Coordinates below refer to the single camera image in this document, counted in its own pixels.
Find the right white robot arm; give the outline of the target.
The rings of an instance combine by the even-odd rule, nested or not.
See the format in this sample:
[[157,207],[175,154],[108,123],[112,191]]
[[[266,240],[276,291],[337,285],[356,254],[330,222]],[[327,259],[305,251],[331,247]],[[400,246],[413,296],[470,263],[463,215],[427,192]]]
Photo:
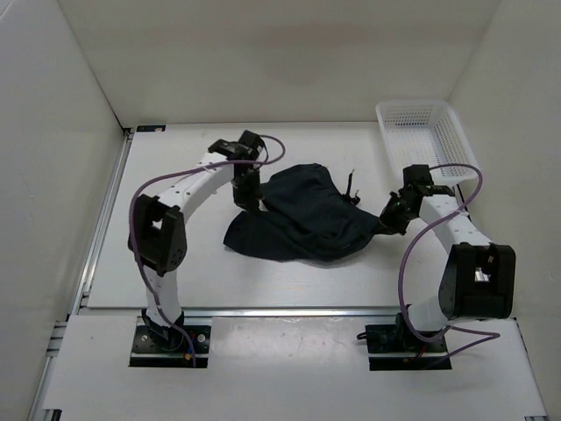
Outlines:
[[[505,319],[514,303],[516,255],[482,234],[464,213],[448,187],[409,184],[390,194],[380,222],[392,234],[405,234],[411,221],[426,226],[411,240],[398,272],[399,319],[394,342],[412,351],[434,342],[454,325],[475,320]],[[437,292],[429,299],[407,304],[404,277],[408,258],[428,232],[440,241],[448,258]]]

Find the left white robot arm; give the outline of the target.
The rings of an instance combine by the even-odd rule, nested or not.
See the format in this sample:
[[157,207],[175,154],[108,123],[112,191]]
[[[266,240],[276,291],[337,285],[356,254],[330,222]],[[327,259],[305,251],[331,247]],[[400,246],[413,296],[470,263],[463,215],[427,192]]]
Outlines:
[[150,338],[165,351],[191,344],[177,287],[177,269],[188,251],[185,225],[225,184],[232,186],[237,207],[257,211],[259,157],[264,150],[264,140],[254,132],[243,132],[237,141],[219,139],[171,187],[155,196],[140,188],[131,200],[128,247],[146,287],[142,319]]

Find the dark navy shorts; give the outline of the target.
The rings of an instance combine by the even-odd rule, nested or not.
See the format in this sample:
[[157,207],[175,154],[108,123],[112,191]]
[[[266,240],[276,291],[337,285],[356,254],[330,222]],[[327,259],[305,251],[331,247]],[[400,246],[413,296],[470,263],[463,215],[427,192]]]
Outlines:
[[260,186],[264,210],[242,211],[223,244],[264,260],[333,262],[364,249],[382,233],[379,218],[342,194],[321,164],[286,168]]

